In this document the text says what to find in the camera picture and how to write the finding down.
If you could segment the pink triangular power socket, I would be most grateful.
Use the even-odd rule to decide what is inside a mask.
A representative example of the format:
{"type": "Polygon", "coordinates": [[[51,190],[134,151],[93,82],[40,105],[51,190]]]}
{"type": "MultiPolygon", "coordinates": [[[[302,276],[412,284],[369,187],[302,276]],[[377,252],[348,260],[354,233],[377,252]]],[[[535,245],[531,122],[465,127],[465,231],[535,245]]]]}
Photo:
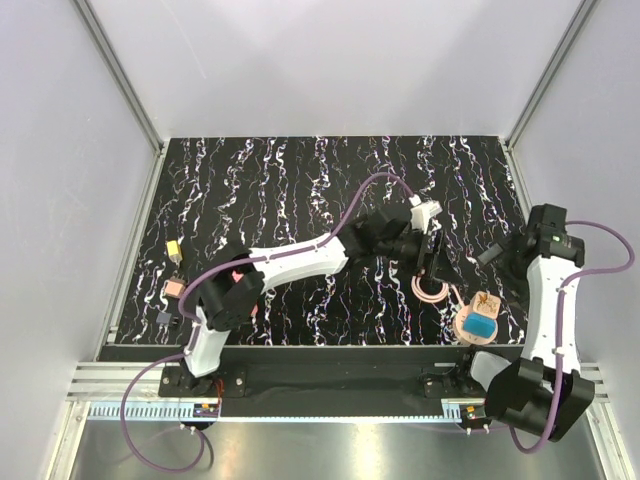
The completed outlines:
{"type": "Polygon", "coordinates": [[[232,279],[234,284],[228,293],[232,318],[246,320],[257,313],[257,304],[263,289],[263,276],[257,271],[233,272],[232,279]]]}

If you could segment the pink plug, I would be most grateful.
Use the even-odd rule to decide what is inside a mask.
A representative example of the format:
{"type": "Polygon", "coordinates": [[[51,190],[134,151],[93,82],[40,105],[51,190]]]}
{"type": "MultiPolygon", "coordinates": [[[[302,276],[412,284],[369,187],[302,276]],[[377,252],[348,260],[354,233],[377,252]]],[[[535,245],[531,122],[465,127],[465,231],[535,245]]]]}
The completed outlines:
{"type": "Polygon", "coordinates": [[[163,293],[166,297],[180,299],[186,290],[186,282],[179,278],[170,278],[165,281],[163,293]]]}

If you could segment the yellow plug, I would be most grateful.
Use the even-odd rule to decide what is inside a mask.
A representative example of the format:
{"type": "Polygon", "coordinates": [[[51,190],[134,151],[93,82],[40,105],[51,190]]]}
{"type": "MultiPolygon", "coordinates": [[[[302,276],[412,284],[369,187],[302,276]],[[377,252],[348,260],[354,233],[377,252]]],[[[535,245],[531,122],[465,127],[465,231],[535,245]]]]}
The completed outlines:
{"type": "Polygon", "coordinates": [[[177,240],[170,240],[166,243],[167,256],[169,260],[180,265],[183,259],[181,246],[177,240]]]}

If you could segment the dark grey plug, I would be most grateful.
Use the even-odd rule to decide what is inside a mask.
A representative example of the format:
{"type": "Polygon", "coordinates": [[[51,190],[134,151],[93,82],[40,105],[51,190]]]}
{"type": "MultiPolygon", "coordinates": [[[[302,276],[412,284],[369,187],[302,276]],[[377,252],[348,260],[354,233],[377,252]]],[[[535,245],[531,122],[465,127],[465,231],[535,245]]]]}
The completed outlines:
{"type": "Polygon", "coordinates": [[[179,323],[179,320],[170,312],[159,312],[156,317],[156,324],[172,328],[179,323]]]}

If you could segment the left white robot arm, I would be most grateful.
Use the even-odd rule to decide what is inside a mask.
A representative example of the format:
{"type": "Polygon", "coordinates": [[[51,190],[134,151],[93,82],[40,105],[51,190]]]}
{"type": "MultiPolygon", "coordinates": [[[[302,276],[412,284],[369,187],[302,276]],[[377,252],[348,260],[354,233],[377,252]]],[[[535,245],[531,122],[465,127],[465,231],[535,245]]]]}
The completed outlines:
{"type": "Polygon", "coordinates": [[[392,204],[343,220],[334,231],[309,241],[275,248],[241,242],[224,247],[222,264],[193,280],[179,300],[180,313],[193,325],[183,350],[181,384],[193,395],[208,394],[229,332],[249,319],[263,294],[281,285],[335,275],[374,258],[396,262],[417,280],[461,284],[442,234],[429,234],[440,211],[437,202],[392,204]]]}

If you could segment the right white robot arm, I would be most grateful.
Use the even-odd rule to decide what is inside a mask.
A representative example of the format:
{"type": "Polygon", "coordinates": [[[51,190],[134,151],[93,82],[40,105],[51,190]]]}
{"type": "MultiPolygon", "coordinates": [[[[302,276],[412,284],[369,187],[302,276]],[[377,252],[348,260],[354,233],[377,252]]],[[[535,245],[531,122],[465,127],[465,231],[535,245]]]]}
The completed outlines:
{"type": "Polygon", "coordinates": [[[566,231],[564,208],[531,209],[526,227],[483,252],[480,266],[500,271],[506,289],[527,312],[521,355],[508,360],[487,349],[454,371],[466,396],[485,391],[485,413],[514,430],[550,442],[564,437],[595,396],[582,377],[575,341],[578,273],[585,244],[566,231]]]}

